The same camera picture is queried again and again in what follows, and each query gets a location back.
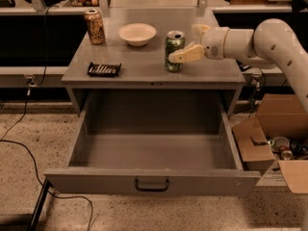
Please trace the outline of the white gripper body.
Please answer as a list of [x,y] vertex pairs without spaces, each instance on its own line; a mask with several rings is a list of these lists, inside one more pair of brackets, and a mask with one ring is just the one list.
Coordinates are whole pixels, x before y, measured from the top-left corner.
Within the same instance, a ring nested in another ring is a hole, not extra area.
[[208,59],[222,60],[224,58],[224,43],[228,31],[228,27],[213,27],[203,33],[201,44],[205,48],[205,56]]

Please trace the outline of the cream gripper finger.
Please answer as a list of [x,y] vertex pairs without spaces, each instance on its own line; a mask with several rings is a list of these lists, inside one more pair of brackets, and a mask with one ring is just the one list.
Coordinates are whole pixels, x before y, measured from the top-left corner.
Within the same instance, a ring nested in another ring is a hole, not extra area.
[[201,44],[195,44],[171,53],[168,56],[168,60],[176,64],[195,62],[201,60],[204,57],[204,53],[204,47]]
[[205,36],[205,34],[211,29],[210,26],[205,24],[193,24],[192,31],[193,33],[200,37],[201,39]]

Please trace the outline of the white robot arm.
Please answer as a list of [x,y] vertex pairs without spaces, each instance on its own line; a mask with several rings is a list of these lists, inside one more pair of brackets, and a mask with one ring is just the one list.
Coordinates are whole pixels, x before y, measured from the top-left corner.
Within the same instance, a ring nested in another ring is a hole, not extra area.
[[193,24],[200,43],[191,42],[168,56],[172,63],[233,59],[257,68],[277,66],[285,75],[305,111],[308,111],[308,53],[293,29],[272,18],[255,30]]

